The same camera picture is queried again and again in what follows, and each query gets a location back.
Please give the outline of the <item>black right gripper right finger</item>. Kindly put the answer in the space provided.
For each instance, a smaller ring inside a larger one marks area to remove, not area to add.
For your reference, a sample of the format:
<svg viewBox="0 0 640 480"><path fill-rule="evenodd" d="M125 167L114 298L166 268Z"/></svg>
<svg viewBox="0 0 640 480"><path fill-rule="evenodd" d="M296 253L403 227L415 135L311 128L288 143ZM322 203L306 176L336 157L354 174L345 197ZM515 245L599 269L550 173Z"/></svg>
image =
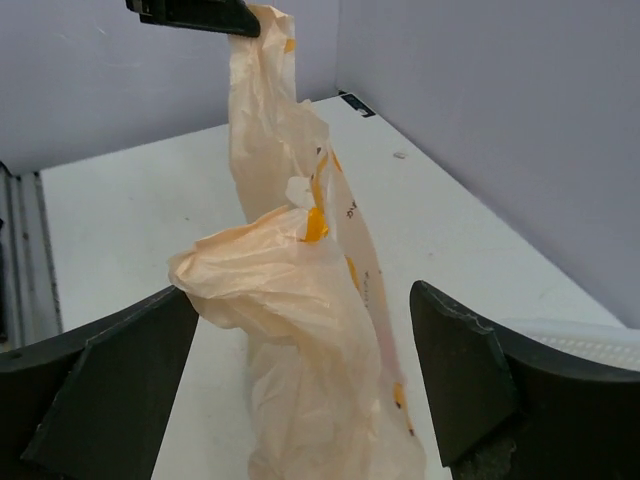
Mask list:
<svg viewBox="0 0 640 480"><path fill-rule="evenodd" d="M456 479L635 479L639 375L482 317L434 286L410 292L441 464Z"/></svg>

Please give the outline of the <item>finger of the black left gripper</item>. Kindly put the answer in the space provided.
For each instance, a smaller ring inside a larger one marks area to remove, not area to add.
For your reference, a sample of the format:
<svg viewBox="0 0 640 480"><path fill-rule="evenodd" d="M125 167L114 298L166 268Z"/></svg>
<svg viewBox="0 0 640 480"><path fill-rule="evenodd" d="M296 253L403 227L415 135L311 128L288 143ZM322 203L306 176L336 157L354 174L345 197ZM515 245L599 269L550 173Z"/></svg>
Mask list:
<svg viewBox="0 0 640 480"><path fill-rule="evenodd" d="M261 33L258 18L244 1L126 0L125 4L143 24L247 38L257 38Z"/></svg>

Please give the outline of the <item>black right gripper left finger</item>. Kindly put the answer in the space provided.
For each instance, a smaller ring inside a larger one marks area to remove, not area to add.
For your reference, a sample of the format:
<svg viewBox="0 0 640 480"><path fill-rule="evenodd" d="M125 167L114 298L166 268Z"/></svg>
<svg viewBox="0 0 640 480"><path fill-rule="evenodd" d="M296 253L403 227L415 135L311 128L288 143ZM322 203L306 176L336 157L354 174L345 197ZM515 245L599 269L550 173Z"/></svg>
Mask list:
<svg viewBox="0 0 640 480"><path fill-rule="evenodd" d="M3 353L2 478L150 478L197 322L168 287Z"/></svg>

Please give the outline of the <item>banana print plastic bag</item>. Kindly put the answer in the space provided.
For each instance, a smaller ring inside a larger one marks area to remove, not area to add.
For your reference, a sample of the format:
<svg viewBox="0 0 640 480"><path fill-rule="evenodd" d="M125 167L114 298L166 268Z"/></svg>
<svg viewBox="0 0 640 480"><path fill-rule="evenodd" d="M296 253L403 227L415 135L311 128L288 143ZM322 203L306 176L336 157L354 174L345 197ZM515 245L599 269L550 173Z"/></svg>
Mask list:
<svg viewBox="0 0 640 480"><path fill-rule="evenodd" d="M329 139L296 98L294 19L231 36L229 166L246 224L169 262L214 325L248 337L253 479L421 479L376 251Z"/></svg>

